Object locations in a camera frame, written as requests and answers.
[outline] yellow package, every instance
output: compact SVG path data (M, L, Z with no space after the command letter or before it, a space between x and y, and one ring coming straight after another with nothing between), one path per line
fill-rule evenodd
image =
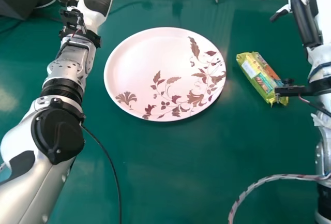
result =
M241 53L237 55L236 59L254 88L272 106L277 101L275 87L283 86L274 70L258 52ZM278 100L285 106L289 103L288 97L279 97Z

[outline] green table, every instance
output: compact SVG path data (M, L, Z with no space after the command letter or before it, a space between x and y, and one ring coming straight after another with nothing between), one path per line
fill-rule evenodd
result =
M125 224L227 223L238 195L259 178L314 173L319 140L310 113L298 99L288 107L266 104L235 60L259 51L282 78L304 84L309 72L291 15L271 24L285 0L114 0L101 27L87 79L86 126L114 160L123 193ZM45 10L53 16L54 5ZM2 27L15 21L0 19ZM130 35L153 27L181 27L211 40L223 54L228 77L222 95L203 113L172 123L153 123L122 111L108 96L103 69L112 50ZM46 66L58 48L61 24L31 18L0 35L0 137L38 97ZM113 174L86 134L50 224L117 223ZM235 223L313 223L314 183L277 181L254 191Z

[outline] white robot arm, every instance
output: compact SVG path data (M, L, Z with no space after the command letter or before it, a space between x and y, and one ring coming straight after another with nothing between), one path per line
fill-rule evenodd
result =
M61 47L47 67L40 96L0 145L11 169L0 182L0 223L44 224L84 147L81 108L85 82L100 47L98 27L112 0L58 0L64 28Z
M309 86L286 85L275 89L278 96L317 96L321 107L312 114L314 125L321 132L316 146L317 174L331 172L331 6L330 0L289 0L288 4L271 18L292 12L302 43L312 65L308 76ZM331 224L331 181L318 183L317 224Z

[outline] white plate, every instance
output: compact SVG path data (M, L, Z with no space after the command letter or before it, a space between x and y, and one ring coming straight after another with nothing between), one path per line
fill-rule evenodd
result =
M226 68L218 49L194 32L160 27L134 34L110 54L104 83L124 111L150 121L177 121L221 94Z

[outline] striped cable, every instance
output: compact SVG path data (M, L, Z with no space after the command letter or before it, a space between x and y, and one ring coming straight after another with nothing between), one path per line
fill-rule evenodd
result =
M272 176L267 176L264 177L260 180L257 181L257 183L253 183L251 184L246 191L244 191L243 193L241 193L241 195L239 196L239 199L236 200L234 202L234 204L231 207L230 213L229 213L229 217L228 217L228 221L229 224L233 224L233 219L234 216L237 212L238 207L240 206L240 204L242 204L242 202L244 201L244 199L256 188L258 188L259 186L261 186L264 183L267 182L271 182L271 181L275 181L275 180L280 180L280 179L286 179L286 180L303 180L303 181L323 181L323 180L328 180L331 178L331 173L328 173L326 175L297 175L297 174L279 174L279 175L272 175Z

